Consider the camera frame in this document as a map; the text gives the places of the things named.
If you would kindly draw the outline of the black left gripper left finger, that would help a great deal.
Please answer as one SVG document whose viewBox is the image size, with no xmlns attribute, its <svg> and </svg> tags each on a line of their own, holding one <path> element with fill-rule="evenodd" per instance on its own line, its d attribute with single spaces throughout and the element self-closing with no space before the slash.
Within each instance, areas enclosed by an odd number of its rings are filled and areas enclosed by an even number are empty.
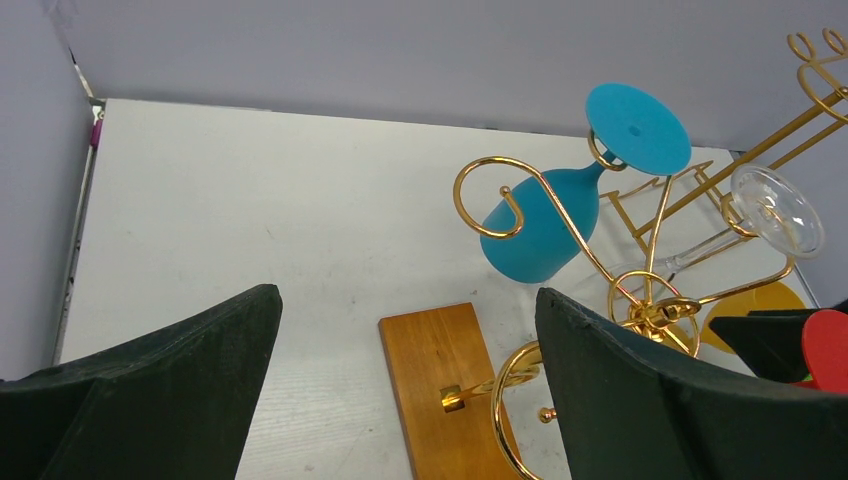
<svg viewBox="0 0 848 480">
<path fill-rule="evenodd" d="M 283 312 L 260 284 L 1 385 L 5 479 L 232 479 Z"/>
</svg>

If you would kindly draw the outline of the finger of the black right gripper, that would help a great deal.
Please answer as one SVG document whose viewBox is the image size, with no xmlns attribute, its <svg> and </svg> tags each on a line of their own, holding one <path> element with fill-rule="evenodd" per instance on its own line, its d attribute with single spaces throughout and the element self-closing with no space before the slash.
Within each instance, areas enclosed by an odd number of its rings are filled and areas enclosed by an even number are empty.
<svg viewBox="0 0 848 480">
<path fill-rule="evenodd" d="M 710 323 L 710 329 L 733 349 L 755 376 L 780 383 L 796 383 L 809 374 L 801 346 L 803 326 L 813 313 L 824 309 L 847 315 L 847 302 L 830 308 L 751 311 L 746 316 L 721 316 Z"/>
</svg>

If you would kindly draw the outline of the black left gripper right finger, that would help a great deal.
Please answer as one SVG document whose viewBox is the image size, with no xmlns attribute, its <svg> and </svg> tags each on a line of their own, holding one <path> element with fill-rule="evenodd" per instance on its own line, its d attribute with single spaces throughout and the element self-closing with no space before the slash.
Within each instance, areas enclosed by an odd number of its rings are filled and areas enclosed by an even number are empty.
<svg viewBox="0 0 848 480">
<path fill-rule="evenodd" d="M 847 398 L 715 366 L 552 288 L 535 327 L 575 479 L 843 479 Z"/>
</svg>

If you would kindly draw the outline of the red plastic goblet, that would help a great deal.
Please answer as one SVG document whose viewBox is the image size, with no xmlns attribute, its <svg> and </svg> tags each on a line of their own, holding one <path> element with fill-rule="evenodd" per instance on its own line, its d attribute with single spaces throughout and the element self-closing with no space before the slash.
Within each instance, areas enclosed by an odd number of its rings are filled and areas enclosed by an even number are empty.
<svg viewBox="0 0 848 480">
<path fill-rule="evenodd" d="M 801 346 L 809 374 L 795 386 L 847 394 L 847 315 L 833 309 L 813 313 L 803 326 Z"/>
</svg>

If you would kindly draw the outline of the small clear wine glass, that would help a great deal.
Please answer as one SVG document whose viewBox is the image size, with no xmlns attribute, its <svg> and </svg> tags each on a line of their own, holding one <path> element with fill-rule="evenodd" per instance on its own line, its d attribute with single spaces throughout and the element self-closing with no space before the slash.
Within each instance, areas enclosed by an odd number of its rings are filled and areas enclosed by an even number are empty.
<svg viewBox="0 0 848 480">
<path fill-rule="evenodd" d="M 652 271 L 671 281 L 681 271 L 749 238 L 760 238 L 794 260 L 817 256 L 825 243 L 825 231 L 812 204 L 768 167 L 747 163 L 736 168 L 721 211 L 727 224 L 723 231 L 685 251 L 656 258 Z"/>
</svg>

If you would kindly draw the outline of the gold spiral rack wooden base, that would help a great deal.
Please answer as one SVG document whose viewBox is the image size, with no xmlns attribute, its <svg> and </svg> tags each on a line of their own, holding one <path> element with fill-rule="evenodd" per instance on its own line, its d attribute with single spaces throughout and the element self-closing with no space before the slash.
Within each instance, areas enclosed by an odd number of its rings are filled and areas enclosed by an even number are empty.
<svg viewBox="0 0 848 480">
<path fill-rule="evenodd" d="M 369 260 L 375 299 L 385 314 L 378 325 L 403 430 L 384 446 L 362 455 L 359 466 L 341 463 L 334 479 L 517 479 L 499 453 L 488 419 L 489 395 L 472 398 L 467 408 L 445 413 L 440 389 L 466 388 L 491 379 L 508 354 L 536 340 L 535 298 L 550 286 L 607 315 L 607 287 L 593 276 L 585 257 L 572 261 L 544 284 L 521 284 L 498 273 L 484 259 L 479 239 L 454 210 L 451 185 L 460 167 L 491 152 L 424 154 L 381 160 L 379 185 L 383 246 Z M 607 268 L 642 259 L 640 247 L 616 218 L 609 198 L 590 246 Z M 663 226 L 658 257 L 676 254 L 723 230 L 710 200 L 695 201 Z M 684 270 L 676 282 L 695 297 L 771 275 L 783 254 L 764 241 L 737 243 L 728 251 Z M 511 426 L 519 453 L 547 478 L 570 479 L 566 454 L 553 427 L 532 425 L 531 407 L 551 398 L 545 374 L 510 394 Z"/>
</svg>

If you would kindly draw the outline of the blue plastic goblet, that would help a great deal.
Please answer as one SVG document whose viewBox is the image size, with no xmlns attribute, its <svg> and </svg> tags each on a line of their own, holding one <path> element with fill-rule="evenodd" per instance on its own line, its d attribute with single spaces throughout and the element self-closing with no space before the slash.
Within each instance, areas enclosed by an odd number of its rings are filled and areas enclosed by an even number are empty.
<svg viewBox="0 0 848 480">
<path fill-rule="evenodd" d="M 630 167 L 654 176 L 674 175 L 689 164 L 692 146 L 683 124 L 665 104 L 630 85 L 593 88 L 585 113 L 591 132 L 605 148 L 601 158 L 581 169 L 552 169 L 543 175 L 581 236 L 589 239 L 599 217 L 603 173 Z M 482 252 L 507 278 L 544 283 L 578 256 L 580 248 L 537 180 L 523 180 L 512 194 L 525 215 L 523 228 L 508 239 L 482 236 Z"/>
</svg>

